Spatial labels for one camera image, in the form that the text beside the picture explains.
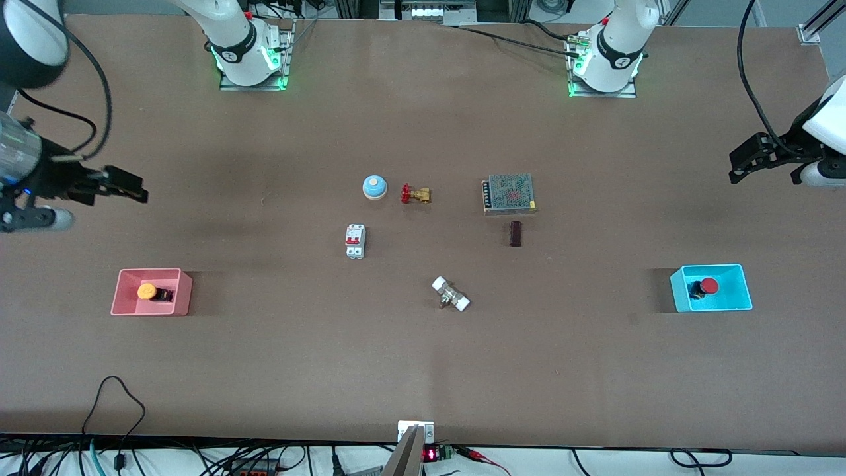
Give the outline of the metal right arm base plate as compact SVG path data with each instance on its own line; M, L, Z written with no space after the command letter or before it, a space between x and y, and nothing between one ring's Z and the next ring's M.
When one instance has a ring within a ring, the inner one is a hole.
M252 32L239 50L212 46L220 72L220 89L232 91L284 91L293 58L296 22L289 29L263 19L248 20Z

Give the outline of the pink plastic box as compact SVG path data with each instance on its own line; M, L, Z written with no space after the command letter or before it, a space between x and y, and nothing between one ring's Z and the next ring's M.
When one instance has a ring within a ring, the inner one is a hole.
M116 317L184 317L193 279L181 268L121 269L110 314Z

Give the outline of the red clip lead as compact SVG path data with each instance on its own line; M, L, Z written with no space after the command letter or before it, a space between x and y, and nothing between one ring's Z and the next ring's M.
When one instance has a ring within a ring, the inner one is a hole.
M502 472L504 472L506 474L506 476L512 476L512 474L510 473L510 470L508 470L508 468L505 468L501 464L496 463L492 459L489 459L488 457L486 457L482 453L475 451L474 449L470 449L467 446L462 446L462 445L452 445L452 446L453 446L453 451L456 452L457 455L460 455L461 457L469 459L469 461L473 461L474 463L493 466L495 468L498 468L499 470L502 470Z

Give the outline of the brass fitting white ends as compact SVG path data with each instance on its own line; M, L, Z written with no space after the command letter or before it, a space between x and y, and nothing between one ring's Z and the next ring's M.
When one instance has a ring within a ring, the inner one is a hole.
M464 311L471 304L468 296L460 292L454 283L443 276L438 276L432 282L432 289L438 293L440 298L439 308L454 307L458 311Z

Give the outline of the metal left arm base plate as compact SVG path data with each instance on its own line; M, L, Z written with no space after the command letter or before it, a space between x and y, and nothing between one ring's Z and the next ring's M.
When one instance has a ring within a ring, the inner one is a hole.
M601 51L598 34L583 30L565 40L570 97L636 97L635 77L644 52L620 54Z

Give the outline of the metal mesh power supply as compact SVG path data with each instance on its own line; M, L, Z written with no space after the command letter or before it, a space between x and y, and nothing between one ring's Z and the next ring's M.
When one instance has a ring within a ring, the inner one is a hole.
M534 214L537 202L530 174L496 174L481 181L483 213L493 215Z

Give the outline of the blue plastic box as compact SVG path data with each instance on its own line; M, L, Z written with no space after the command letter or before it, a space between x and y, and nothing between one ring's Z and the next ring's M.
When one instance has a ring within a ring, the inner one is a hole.
M691 299L690 283L713 277L720 284L719 292L701 300ZM678 313L709 313L709 311L750 311L753 309L746 275L738 263L693 264L678 268L669 284Z

